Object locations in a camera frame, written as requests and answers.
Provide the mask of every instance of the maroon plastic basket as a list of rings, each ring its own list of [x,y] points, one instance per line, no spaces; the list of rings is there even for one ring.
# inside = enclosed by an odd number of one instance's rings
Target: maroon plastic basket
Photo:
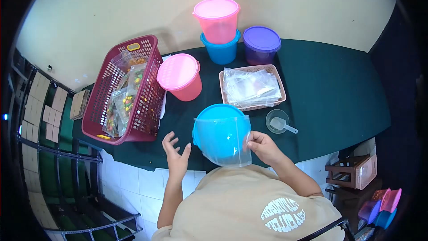
[[[119,81],[128,71],[115,66],[111,60],[130,47],[133,56],[148,57],[143,83],[135,95],[134,108],[129,116],[128,126],[122,137],[109,138],[102,131],[106,118],[107,102]],[[158,39],[146,35],[114,46],[104,59],[97,80],[83,114],[82,132],[98,141],[119,145],[123,142],[152,142],[158,135],[159,116],[165,90],[156,81],[159,66],[163,60],[158,50]]]

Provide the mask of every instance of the blue bucket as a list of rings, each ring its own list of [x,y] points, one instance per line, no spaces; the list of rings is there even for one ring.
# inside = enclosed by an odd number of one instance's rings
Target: blue bucket
[[[193,144],[219,166],[240,167],[251,164],[247,138],[251,131],[249,117],[228,104],[208,106],[193,125]]]
[[[241,32],[236,29],[235,38],[226,44],[211,44],[205,38],[204,33],[201,34],[201,41],[207,47],[208,55],[216,64],[228,64],[235,60],[236,45],[241,37]]]
[[[392,212],[392,213],[384,210],[377,215],[377,217],[373,223],[376,226],[380,226],[380,227],[386,229],[389,227],[389,225],[393,221],[396,213],[397,213],[397,209],[395,209],[394,212]]]

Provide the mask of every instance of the plastic scoop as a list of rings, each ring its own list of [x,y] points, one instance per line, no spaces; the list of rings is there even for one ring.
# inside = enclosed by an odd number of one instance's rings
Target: plastic scoop
[[[288,126],[287,122],[284,119],[279,118],[279,117],[272,118],[272,120],[270,121],[269,125],[271,127],[274,127],[275,129],[279,130],[279,131],[282,130],[282,129],[286,129],[288,131],[291,131],[294,134],[297,133],[297,130],[295,128],[293,128],[291,126]]]

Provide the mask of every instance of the cream wall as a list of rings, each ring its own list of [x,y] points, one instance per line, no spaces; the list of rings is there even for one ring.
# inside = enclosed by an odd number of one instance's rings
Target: cream wall
[[[31,63],[78,90],[95,81],[116,44],[146,34],[162,54],[202,46],[192,16],[201,0],[36,0],[17,48]],[[325,42],[369,51],[387,24],[395,0],[235,0],[238,28],[274,29],[281,38]]]

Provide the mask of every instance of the purple container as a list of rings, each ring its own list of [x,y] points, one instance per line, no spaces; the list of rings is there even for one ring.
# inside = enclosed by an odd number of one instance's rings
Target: purple container
[[[379,210],[381,208],[382,201],[365,201],[360,210],[358,211],[358,217],[361,220],[367,221],[367,223],[372,223],[377,214],[379,214]]]
[[[281,48],[281,38],[272,29],[253,26],[243,32],[245,56],[250,65],[272,64],[275,53]]]

